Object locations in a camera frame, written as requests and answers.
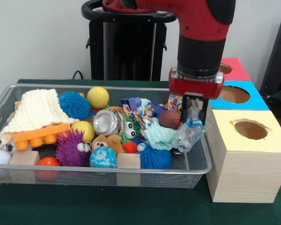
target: blue patterned ball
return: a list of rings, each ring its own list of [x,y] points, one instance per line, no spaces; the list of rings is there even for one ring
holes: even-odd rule
[[[109,147],[100,147],[92,152],[89,158],[90,167],[116,168],[117,154]]]

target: white wall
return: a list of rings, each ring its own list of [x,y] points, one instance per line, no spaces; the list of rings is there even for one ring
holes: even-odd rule
[[[20,78],[69,79],[77,69],[90,78],[85,1],[0,1],[0,92]],[[258,88],[280,22],[281,0],[237,0],[224,56],[239,57]],[[177,63],[178,22],[167,27],[162,80]]]

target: blue box lid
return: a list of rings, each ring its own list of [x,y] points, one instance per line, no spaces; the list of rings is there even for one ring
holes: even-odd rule
[[[251,81],[225,81],[217,100],[210,100],[213,109],[269,110]]]

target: teddy bear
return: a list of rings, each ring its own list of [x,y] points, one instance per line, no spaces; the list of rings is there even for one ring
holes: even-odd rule
[[[99,135],[92,142],[92,151],[103,146],[110,147],[116,153],[124,153],[119,135],[110,135],[108,137]]]

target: brown ball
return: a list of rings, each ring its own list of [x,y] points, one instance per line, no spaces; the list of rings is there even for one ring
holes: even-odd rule
[[[159,124],[177,130],[180,125],[180,114],[174,110],[164,111],[159,117]]]

